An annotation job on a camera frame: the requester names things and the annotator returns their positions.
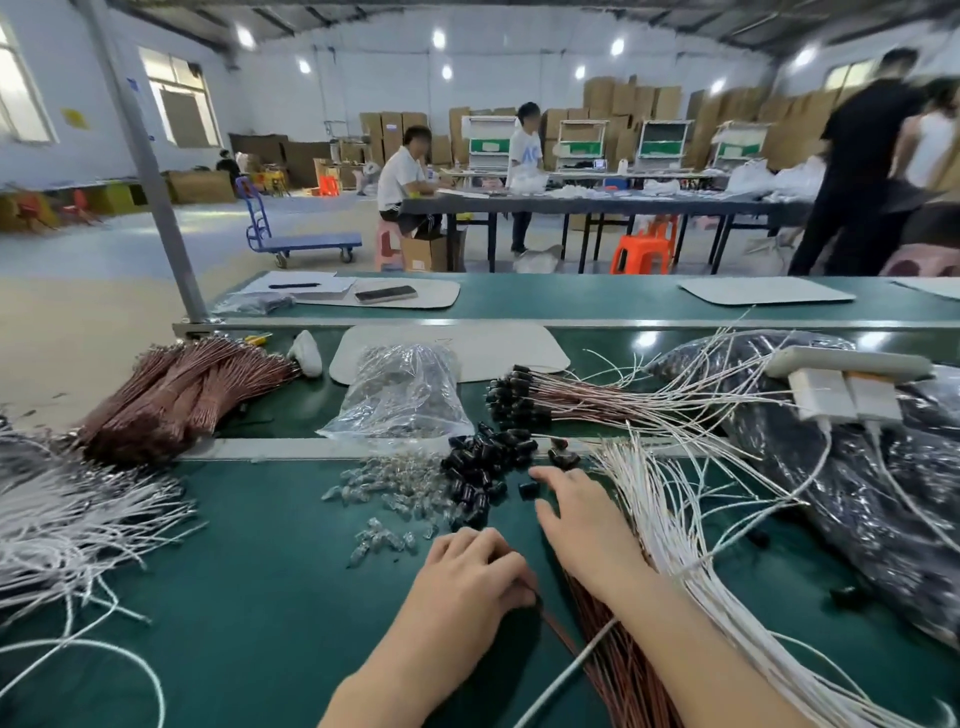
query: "white t-shirt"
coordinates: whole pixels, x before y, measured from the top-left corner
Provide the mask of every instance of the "white t-shirt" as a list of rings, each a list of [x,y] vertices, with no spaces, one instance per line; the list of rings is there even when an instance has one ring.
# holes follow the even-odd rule
[[[406,197],[404,184],[426,182],[423,167],[410,154],[406,147],[387,159],[380,172],[380,181],[376,185],[376,208],[379,210],[396,209]]]
[[[514,176],[514,162],[536,167],[537,162],[543,159],[543,149],[540,148],[540,135],[536,132],[527,133],[522,128],[517,129],[510,137],[510,167],[507,169],[507,186]]]
[[[920,143],[906,168],[906,180],[916,187],[927,187],[937,164],[953,144],[956,127],[939,111],[920,118]]]

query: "metal pole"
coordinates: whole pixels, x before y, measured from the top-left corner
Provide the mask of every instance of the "metal pole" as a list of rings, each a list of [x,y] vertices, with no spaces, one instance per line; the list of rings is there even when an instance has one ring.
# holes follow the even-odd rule
[[[136,172],[140,178],[147,202],[150,204],[151,214],[154,216],[156,231],[160,233],[160,242],[170,262],[170,269],[174,273],[174,280],[183,299],[187,318],[191,323],[201,323],[209,316],[206,312],[204,299],[200,294],[200,287],[193,275],[190,258],[186,254],[183,244],[183,235],[177,224],[177,215],[167,194],[167,183],[160,176],[160,167],[156,162],[154,150],[150,146],[150,137],[140,115],[140,106],[127,76],[118,59],[120,58],[116,45],[113,42],[113,26],[107,10],[106,0],[77,0],[77,7],[86,18],[90,37],[93,39],[93,48],[97,53],[97,60],[104,73],[104,80],[110,92],[110,99],[120,117],[120,126],[123,128],[127,140],[127,148],[136,165]]]

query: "person in white shirt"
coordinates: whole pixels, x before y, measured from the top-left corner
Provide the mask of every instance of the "person in white shirt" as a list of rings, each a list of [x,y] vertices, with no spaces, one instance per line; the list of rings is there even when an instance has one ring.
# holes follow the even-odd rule
[[[953,79],[934,79],[926,85],[929,98],[920,116],[903,122],[894,177],[915,187],[929,187],[957,133],[957,88]]]
[[[520,128],[510,137],[510,167],[507,169],[508,189],[518,167],[543,168],[543,149],[540,146],[540,135],[537,133],[537,129],[540,128],[540,107],[532,101],[528,101],[516,112],[516,118],[520,120]],[[533,212],[514,213],[514,242],[510,246],[510,250],[516,255],[527,252],[524,241],[532,217]]]
[[[420,162],[430,151],[433,134],[422,126],[409,127],[403,133],[403,146],[387,159],[376,187],[376,206],[380,217],[397,223],[407,237],[429,240],[440,231],[442,215],[411,215],[400,212],[400,203],[412,194],[432,195],[440,185],[426,180]]]

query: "window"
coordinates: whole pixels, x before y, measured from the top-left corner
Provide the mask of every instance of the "window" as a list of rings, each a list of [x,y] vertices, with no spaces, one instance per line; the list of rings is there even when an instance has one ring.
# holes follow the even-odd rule
[[[830,69],[827,80],[824,82],[824,88],[827,91],[833,91],[839,88],[864,85],[870,80],[870,75],[874,72],[875,67],[876,61],[838,65],[836,68]]]
[[[0,25],[0,135],[29,143],[54,141],[50,122],[10,34]]]
[[[140,58],[167,138],[186,149],[219,147],[220,136],[200,66],[149,48],[140,49]]]

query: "hand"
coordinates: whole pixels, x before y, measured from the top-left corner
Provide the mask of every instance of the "hand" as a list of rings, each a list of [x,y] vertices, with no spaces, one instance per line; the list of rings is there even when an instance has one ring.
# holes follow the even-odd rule
[[[538,498],[537,519],[561,566],[592,595],[610,603],[611,590],[623,578],[649,567],[636,536],[603,486],[581,470],[531,468],[530,476],[556,494],[560,516]]]
[[[537,588],[526,559],[495,529],[442,536],[361,672],[400,680],[426,720],[473,672],[503,616],[537,603]]]

